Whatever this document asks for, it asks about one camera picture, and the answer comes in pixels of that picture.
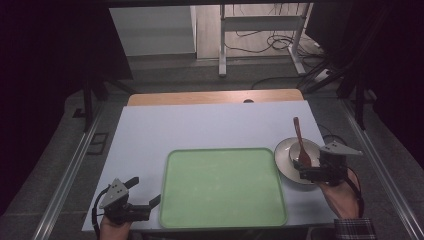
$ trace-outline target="white wall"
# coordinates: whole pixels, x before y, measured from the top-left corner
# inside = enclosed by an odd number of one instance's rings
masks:
[[[109,10],[127,56],[195,52],[190,6]]]

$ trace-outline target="white table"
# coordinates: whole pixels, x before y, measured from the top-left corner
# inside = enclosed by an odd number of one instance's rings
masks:
[[[280,141],[295,136],[295,116],[302,136],[324,145],[307,101],[127,106],[90,209],[114,178],[125,182],[135,176],[140,184],[131,188],[128,202],[147,204],[161,194],[167,156],[176,149],[265,147],[273,151]],[[282,175],[281,182],[288,212],[285,226],[332,223],[336,218],[315,185],[294,183]],[[132,229],[163,230],[159,208],[152,210],[149,221],[135,222]],[[92,231],[87,216],[83,231]]]

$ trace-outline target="black cable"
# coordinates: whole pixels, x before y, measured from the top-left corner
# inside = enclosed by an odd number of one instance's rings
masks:
[[[103,191],[100,192],[100,194],[97,196],[96,201],[94,202],[93,208],[91,209],[91,224],[93,225],[94,231],[96,232],[97,240],[100,239],[100,227],[97,222],[97,204],[99,204],[100,198],[107,193],[109,190],[110,185],[103,189]]]
[[[236,31],[236,34],[239,37],[246,37],[246,36],[250,36],[250,35],[253,35],[253,34],[256,34],[256,33],[260,33],[260,32],[262,32],[262,31],[254,31],[254,32],[251,32],[251,33],[239,34],[238,31]]]
[[[270,49],[272,46],[268,46],[267,48],[263,49],[263,50],[259,50],[259,51],[252,51],[252,50],[247,50],[247,49],[243,49],[243,48],[235,48],[235,47],[229,47],[226,43],[224,43],[225,47],[227,47],[228,49],[232,49],[232,50],[239,50],[239,51],[243,51],[243,52],[250,52],[250,53],[261,53],[261,52],[265,52],[266,50]]]

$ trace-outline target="floor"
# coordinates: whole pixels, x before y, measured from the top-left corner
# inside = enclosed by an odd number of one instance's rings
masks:
[[[225,16],[294,16],[301,15],[305,4],[236,4],[225,6]],[[197,58],[216,59],[220,46],[220,6],[196,6],[197,15]],[[274,47],[269,43],[273,40],[293,38],[292,31],[263,32],[227,32],[225,43],[228,57],[269,57],[288,55],[288,41],[276,42]],[[311,40],[302,34],[300,45],[304,51],[320,53]]]

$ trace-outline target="human hand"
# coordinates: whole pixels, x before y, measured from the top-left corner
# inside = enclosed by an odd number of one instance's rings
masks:
[[[124,222],[117,225],[103,216],[100,223],[100,240],[126,240],[130,231],[132,222]]]
[[[351,169],[348,169],[348,178],[360,191],[358,177]],[[317,182],[316,184],[321,188],[328,205],[338,218],[359,218],[360,206],[358,197],[347,182],[344,181],[338,186],[329,186],[323,182]]]

